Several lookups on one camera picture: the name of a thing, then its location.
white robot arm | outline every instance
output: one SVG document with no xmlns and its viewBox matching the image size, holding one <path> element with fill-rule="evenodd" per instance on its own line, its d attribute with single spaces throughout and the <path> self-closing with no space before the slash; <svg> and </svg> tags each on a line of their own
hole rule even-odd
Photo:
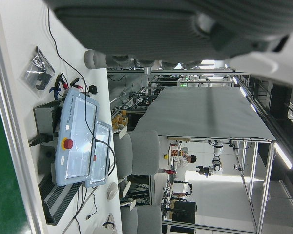
<svg viewBox="0 0 293 234">
<path fill-rule="evenodd" d="M 209 144 L 214 147 L 214 158 L 212 160 L 213 165 L 208 167 L 196 167 L 199 169 L 196 172 L 200 174 L 205 174 L 205 177 L 211 176 L 213 174 L 221 175 L 223 173 L 220 155 L 223 151 L 224 145 L 220 140 L 209 140 Z"/>
</svg>

plastic bag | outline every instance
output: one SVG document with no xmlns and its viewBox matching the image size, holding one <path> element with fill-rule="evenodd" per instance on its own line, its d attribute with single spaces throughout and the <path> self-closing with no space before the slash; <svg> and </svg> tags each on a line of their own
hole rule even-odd
<svg viewBox="0 0 293 234">
<path fill-rule="evenodd" d="M 49 89 L 50 80 L 55 72 L 41 50 L 37 47 L 37 53 L 31 60 L 23 81 L 40 98 Z"/>
</svg>

green wall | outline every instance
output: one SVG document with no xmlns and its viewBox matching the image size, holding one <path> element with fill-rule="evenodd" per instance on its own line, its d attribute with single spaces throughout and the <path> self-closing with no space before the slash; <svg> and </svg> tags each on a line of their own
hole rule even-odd
<svg viewBox="0 0 293 234">
<path fill-rule="evenodd" d="M 31 233 L 0 117 L 0 234 Z"/>
</svg>

red emergency stop button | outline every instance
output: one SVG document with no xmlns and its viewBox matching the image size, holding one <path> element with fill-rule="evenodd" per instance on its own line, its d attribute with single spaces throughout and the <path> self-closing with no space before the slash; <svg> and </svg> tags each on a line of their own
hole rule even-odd
<svg viewBox="0 0 293 234">
<path fill-rule="evenodd" d="M 66 140 L 64 141 L 63 146 L 64 146 L 65 149 L 71 149 L 71 148 L 73 148 L 73 144 L 74 144 L 73 140 L 71 140 L 71 139 L 66 139 Z"/>
</svg>

person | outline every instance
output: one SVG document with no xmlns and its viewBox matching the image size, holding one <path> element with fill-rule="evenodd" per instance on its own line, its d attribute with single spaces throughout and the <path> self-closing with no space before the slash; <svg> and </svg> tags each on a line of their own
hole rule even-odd
<svg viewBox="0 0 293 234">
<path fill-rule="evenodd" d="M 190 163 L 196 162 L 196 156 L 183 153 L 182 156 L 178 156 L 177 168 L 178 167 L 187 167 Z"/>
</svg>

